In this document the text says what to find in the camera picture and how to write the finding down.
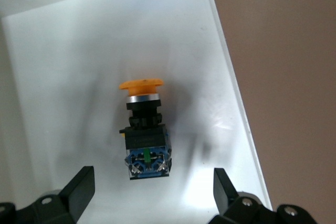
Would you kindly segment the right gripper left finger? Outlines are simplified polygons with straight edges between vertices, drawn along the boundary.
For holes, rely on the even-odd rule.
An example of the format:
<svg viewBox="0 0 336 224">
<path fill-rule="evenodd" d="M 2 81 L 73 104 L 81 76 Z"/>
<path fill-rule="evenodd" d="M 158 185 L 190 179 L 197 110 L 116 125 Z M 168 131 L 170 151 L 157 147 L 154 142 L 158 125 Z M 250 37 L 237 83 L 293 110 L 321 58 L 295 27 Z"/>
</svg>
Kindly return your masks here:
<svg viewBox="0 0 336 224">
<path fill-rule="evenodd" d="M 95 194 L 94 171 L 93 166 L 84 166 L 58 194 L 73 223 L 78 222 Z"/>
</svg>

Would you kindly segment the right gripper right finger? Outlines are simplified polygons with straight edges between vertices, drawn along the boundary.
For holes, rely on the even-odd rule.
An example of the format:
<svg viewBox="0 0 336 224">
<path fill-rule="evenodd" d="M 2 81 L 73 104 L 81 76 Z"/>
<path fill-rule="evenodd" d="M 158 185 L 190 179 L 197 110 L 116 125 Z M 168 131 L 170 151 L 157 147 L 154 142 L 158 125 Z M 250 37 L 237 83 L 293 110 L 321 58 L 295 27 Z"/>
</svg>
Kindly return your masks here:
<svg viewBox="0 0 336 224">
<path fill-rule="evenodd" d="M 213 196 L 220 215 L 238 198 L 238 192 L 223 168 L 214 168 Z"/>
</svg>

